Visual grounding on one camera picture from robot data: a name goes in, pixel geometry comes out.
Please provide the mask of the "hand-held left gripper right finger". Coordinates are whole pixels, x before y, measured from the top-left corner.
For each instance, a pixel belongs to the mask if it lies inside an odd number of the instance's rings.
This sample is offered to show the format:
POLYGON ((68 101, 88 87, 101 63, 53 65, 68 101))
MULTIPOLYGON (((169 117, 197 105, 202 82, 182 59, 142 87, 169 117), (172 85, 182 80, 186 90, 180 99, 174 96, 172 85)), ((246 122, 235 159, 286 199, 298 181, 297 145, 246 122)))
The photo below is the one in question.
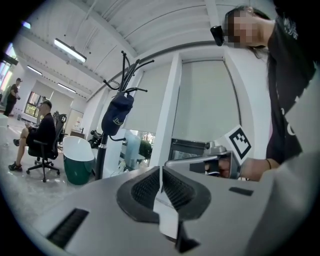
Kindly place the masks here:
POLYGON ((199 219, 210 205, 207 187, 167 166, 162 168, 162 187, 181 221, 199 219))

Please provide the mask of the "person's right hand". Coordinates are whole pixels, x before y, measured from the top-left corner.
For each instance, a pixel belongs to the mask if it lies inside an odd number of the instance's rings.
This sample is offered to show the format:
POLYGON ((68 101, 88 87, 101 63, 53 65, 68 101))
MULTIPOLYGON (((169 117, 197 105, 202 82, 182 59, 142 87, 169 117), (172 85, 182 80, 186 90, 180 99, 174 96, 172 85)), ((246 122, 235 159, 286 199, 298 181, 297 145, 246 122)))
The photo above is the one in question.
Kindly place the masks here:
POLYGON ((227 179, 230 177, 231 159, 220 158, 218 160, 206 161, 204 169, 206 175, 227 179))

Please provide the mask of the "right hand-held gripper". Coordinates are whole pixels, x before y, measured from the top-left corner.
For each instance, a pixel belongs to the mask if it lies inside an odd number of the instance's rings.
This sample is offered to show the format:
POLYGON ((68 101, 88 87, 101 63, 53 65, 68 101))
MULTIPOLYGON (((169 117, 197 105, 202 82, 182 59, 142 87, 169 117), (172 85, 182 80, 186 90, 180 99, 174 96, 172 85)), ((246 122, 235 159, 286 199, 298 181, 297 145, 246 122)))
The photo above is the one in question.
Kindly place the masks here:
POLYGON ((164 165, 175 171, 218 173, 219 163, 228 162, 228 179, 238 179, 241 166, 248 158, 251 144, 241 125, 205 145, 204 156, 169 160, 164 165))

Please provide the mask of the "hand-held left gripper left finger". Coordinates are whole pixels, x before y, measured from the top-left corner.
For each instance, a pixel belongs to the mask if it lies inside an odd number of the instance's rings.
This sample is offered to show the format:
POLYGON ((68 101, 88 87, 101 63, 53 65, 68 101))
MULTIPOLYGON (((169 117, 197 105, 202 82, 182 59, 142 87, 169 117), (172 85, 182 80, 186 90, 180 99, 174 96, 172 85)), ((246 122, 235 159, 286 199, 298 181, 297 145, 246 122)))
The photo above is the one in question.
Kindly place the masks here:
POLYGON ((118 206, 131 219, 141 223, 158 224, 159 214, 154 212, 154 203, 160 189, 160 168, 151 170, 123 183, 117 190, 118 206))

